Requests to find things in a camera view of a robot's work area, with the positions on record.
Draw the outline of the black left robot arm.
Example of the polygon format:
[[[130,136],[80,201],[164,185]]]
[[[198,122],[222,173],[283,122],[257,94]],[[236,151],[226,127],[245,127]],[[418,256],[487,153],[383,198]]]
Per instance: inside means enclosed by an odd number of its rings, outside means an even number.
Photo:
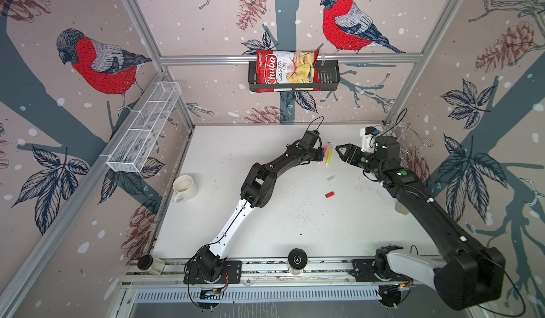
[[[226,224],[210,243],[200,247],[186,263],[184,284],[215,283],[221,279],[228,282],[230,274],[225,270],[227,249],[244,220],[256,208],[263,208],[269,203],[282,174],[296,166],[323,160],[320,133],[316,129],[308,129],[301,139],[288,144],[276,159],[265,164],[254,163],[241,186],[240,200]]]

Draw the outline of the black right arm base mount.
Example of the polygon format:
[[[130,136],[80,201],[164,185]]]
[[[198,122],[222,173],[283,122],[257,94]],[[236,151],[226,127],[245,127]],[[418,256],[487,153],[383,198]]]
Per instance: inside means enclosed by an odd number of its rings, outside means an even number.
[[[375,258],[357,258],[352,260],[353,269],[349,271],[356,282],[411,282],[411,279],[394,273],[384,261]]]

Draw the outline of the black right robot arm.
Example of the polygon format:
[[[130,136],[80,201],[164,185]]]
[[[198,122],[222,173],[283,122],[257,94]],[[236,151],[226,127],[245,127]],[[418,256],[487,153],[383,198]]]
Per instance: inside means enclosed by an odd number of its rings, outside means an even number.
[[[406,275],[434,289],[451,309],[462,310],[497,300],[502,295],[505,257],[466,233],[427,192],[424,184],[400,162],[400,144],[379,136],[372,152],[354,144],[336,147],[339,158],[376,180],[409,210],[437,247],[440,257],[416,256],[388,247],[376,264],[377,276]]]

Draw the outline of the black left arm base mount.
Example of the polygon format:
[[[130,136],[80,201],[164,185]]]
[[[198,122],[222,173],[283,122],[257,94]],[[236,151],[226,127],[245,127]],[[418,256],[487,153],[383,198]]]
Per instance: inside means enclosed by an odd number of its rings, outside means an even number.
[[[241,273],[241,261],[220,261],[211,272],[207,272],[197,261],[191,261],[187,263],[183,283],[185,285],[239,284]]]

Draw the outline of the yellow highlighter pen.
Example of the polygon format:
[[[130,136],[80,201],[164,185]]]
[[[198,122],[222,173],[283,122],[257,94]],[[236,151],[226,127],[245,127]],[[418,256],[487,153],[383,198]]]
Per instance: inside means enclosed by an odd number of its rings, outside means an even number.
[[[332,152],[333,152],[333,147],[329,146],[327,150],[327,155],[326,155],[326,165],[329,165],[331,163]]]

